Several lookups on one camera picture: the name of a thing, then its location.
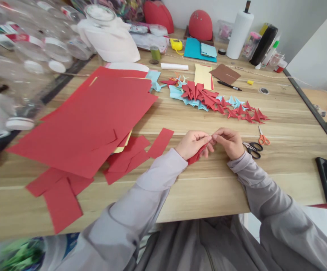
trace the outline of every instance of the black-handled scissors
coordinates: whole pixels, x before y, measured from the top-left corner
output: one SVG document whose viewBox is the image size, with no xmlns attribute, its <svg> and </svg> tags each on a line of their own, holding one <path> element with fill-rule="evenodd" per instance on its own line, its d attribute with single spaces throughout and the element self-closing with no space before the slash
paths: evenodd
<svg viewBox="0 0 327 271">
<path fill-rule="evenodd" d="M 247 152 L 251 154 L 252 158 L 254 159 L 261 158 L 261 154 L 259 154 L 259 151 L 262 151 L 264 149 L 261 144 L 257 142 L 251 142 L 251 143 L 243 142 L 242 144 L 246 146 Z"/>
</svg>

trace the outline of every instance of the hand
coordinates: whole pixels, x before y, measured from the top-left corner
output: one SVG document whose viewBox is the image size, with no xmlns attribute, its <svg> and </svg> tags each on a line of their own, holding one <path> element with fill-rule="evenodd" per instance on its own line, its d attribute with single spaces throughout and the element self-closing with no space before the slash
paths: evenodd
<svg viewBox="0 0 327 271">
<path fill-rule="evenodd" d="M 210 140 L 212 140 L 212 137 L 208 133 L 202 131 L 188 131 L 175 150 L 187 161 L 194 156 L 203 145 L 208 143 L 207 147 L 200 154 L 200 157 L 204 155 L 207 158 L 208 150 L 210 150 L 210 152 L 214 151 L 212 145 L 209 143 Z"/>
<path fill-rule="evenodd" d="M 229 128 L 220 128 L 212 135 L 211 144 L 215 145 L 216 142 L 224 147 L 231 160 L 240 158 L 245 152 L 239 132 Z"/>
</svg>

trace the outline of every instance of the red-handled scissors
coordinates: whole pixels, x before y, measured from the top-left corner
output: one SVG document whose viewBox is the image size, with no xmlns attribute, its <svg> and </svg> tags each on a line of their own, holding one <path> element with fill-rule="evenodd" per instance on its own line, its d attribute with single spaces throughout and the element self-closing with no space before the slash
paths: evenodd
<svg viewBox="0 0 327 271">
<path fill-rule="evenodd" d="M 259 139 L 259 143 L 260 143 L 261 145 L 264 145 L 264 144 L 266 144 L 266 145 L 270 145 L 270 140 L 268 140 L 268 139 L 264 136 L 264 134 L 263 134 L 262 131 L 261 131 L 260 126 L 259 126 L 259 131 L 260 131 L 260 139 Z"/>
</svg>

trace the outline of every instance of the white wall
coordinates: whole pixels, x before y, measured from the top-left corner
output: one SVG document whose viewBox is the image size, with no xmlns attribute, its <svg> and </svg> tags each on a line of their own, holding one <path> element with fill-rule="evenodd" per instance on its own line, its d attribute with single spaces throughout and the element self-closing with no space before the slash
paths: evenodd
<svg viewBox="0 0 327 271">
<path fill-rule="evenodd" d="M 191 14 L 206 11 L 217 34 L 217 20 L 234 22 L 246 0 L 162 0 L 170 11 L 176 27 L 186 28 Z M 282 32 L 278 50 L 290 62 L 327 18 L 327 0 L 252 0 L 250 13 L 255 19 L 253 31 L 259 31 L 265 22 Z"/>
<path fill-rule="evenodd" d="M 287 70 L 312 85 L 298 82 L 301 87 L 327 90 L 327 20 L 298 52 Z"/>
</svg>

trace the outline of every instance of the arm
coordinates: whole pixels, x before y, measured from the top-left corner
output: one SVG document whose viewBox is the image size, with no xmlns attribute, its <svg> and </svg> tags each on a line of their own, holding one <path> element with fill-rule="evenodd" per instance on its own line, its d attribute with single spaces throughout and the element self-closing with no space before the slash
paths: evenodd
<svg viewBox="0 0 327 271">
<path fill-rule="evenodd" d="M 228 166 L 238 174 L 250 210 L 262 222 L 260 241 L 265 249 L 286 269 L 300 266 L 300 263 L 309 263 L 327 270 L 327 237 L 302 208 L 256 164 L 251 155 L 243 150 L 240 135 L 233 133 L 234 136 L 229 140 L 225 139 L 230 143 L 221 140 L 225 135 L 217 142 L 223 143 L 232 159 Z"/>
<path fill-rule="evenodd" d="M 83 230 L 74 251 L 58 270 L 132 270 L 142 237 L 156 222 L 170 187 L 192 157 L 211 137 L 190 140 L 157 158 L 133 187 Z"/>
</svg>

